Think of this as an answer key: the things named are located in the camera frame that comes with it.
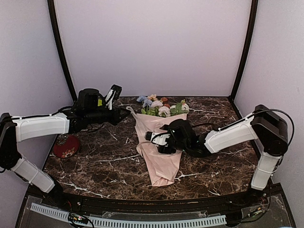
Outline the beige printed ribbon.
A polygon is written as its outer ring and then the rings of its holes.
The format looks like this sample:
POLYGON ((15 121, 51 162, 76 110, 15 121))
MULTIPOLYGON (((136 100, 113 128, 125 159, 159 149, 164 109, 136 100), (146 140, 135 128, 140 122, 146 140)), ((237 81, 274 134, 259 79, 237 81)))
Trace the beige printed ribbon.
POLYGON ((138 153, 143 157, 143 144, 146 143, 145 133, 148 131, 146 125, 141 121, 139 116, 135 113, 132 107, 127 106, 126 109, 131 112, 131 115, 135 119, 135 130, 138 136, 139 143, 136 147, 138 153))

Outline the blue flower stem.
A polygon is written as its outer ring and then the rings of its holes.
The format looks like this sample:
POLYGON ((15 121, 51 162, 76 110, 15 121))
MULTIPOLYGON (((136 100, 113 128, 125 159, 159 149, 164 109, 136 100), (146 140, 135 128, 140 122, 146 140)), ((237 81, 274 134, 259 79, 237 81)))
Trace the blue flower stem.
POLYGON ((152 100, 150 100, 147 96, 141 95, 136 99, 137 102, 142 103, 142 107, 150 107, 152 105, 152 100))

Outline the white rose stem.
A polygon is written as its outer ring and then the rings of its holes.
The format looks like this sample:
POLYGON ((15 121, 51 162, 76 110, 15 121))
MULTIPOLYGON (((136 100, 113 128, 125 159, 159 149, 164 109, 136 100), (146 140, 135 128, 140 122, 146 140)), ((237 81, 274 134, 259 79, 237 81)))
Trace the white rose stem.
POLYGON ((158 116, 158 117, 170 117, 170 108, 165 106, 161 101, 145 101, 141 109, 141 114, 158 116))
POLYGON ((186 103, 185 99, 181 100, 176 105, 172 105, 170 107, 171 116, 180 115, 180 114, 188 114, 189 111, 190 111, 190 107, 186 103))

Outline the peach and orange flower stem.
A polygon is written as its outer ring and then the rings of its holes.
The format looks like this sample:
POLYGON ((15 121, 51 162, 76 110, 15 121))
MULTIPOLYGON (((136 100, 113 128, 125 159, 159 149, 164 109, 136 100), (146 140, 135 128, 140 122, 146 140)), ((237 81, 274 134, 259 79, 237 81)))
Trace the peach and orange flower stem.
POLYGON ((168 98, 166 97, 158 98, 156 94, 152 94, 147 98, 152 102, 150 104, 151 108, 162 107, 168 101, 168 98))

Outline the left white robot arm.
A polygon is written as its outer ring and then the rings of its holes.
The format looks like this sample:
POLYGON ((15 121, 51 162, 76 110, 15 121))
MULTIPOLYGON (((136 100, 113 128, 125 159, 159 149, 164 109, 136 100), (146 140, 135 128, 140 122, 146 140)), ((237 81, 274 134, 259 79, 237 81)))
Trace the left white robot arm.
POLYGON ((0 166, 48 194, 48 199, 55 206, 63 207, 67 203, 67 196, 58 190, 60 185, 19 150, 27 145, 33 148, 34 143, 41 146, 45 140, 58 135, 78 133, 91 124, 117 125, 129 114, 130 111, 121 107, 78 112, 65 110, 34 116, 3 113, 0 116, 0 166))

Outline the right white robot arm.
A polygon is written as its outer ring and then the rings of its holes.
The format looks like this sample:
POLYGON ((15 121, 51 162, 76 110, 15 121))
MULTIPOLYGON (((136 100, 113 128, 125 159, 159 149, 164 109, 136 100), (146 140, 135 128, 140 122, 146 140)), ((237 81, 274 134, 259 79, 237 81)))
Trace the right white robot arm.
POLYGON ((209 157, 240 143, 257 143, 260 147, 259 161, 251 178, 251 189, 242 196, 245 205, 253 206, 260 200, 260 190, 266 187, 294 137, 293 133, 288 133, 288 123, 282 115, 289 119, 294 130, 289 114, 260 104, 242 119, 201 135, 195 133, 189 121, 177 119, 161 127, 162 133, 153 133, 151 142, 160 153, 182 151, 199 158, 209 157))

